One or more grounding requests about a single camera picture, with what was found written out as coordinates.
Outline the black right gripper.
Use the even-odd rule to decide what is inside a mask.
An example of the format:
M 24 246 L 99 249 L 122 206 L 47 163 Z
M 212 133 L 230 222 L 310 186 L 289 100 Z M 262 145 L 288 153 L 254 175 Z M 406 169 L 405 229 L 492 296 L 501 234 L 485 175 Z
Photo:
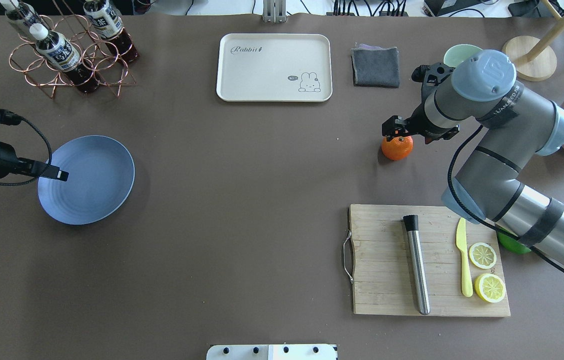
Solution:
M 447 79 L 454 68 L 443 63 L 422 64 L 413 70 L 411 79 L 421 85 L 421 104 L 406 119 L 394 115 L 382 124 L 382 136 L 387 141 L 398 137 L 411 137 L 421 135 L 426 145 L 433 141 L 449 140 L 459 132 L 459 123 L 437 125 L 433 123 L 424 111 L 426 100 L 434 93 L 437 87 Z

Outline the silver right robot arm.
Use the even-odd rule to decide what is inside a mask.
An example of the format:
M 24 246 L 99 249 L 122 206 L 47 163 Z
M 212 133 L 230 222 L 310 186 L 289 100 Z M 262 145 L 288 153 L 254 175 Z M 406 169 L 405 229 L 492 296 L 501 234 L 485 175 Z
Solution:
M 382 135 L 419 134 L 428 144 L 450 139 L 461 121 L 474 117 L 487 132 L 458 173 L 448 173 L 445 205 L 475 224 L 491 220 L 518 244 L 564 266 L 564 204 L 517 178 L 534 155 L 563 146 L 564 109 L 519 82 L 515 65 L 498 50 L 481 50 L 444 71 L 412 116 L 392 116 Z

